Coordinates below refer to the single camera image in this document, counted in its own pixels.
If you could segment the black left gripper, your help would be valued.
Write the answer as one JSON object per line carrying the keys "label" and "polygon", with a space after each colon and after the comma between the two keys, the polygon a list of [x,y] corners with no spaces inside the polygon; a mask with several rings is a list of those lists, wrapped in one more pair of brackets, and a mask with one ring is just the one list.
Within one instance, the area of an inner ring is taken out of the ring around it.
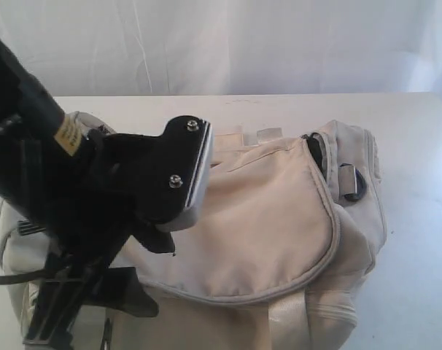
{"label": "black left gripper", "polygon": [[69,333],[84,305],[139,318],[158,315],[136,269],[113,268],[112,261],[132,236],[151,252],[173,252],[171,232],[136,219],[131,201],[111,191],[117,164],[104,150],[104,137],[85,137],[74,156],[39,139],[23,143],[28,217],[53,242],[29,334]]}

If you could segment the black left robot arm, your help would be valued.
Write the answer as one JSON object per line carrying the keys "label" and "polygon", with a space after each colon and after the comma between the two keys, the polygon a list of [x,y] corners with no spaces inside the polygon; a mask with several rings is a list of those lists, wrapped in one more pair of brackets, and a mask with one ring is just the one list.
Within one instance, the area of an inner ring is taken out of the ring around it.
{"label": "black left robot arm", "polygon": [[18,210],[23,238],[46,233],[44,265],[0,284],[37,280],[28,343],[69,334],[85,304],[154,317],[157,303],[133,268],[112,261],[130,236],[151,252],[174,250],[169,175],[160,158],[167,134],[84,131],[0,40],[0,196]]}

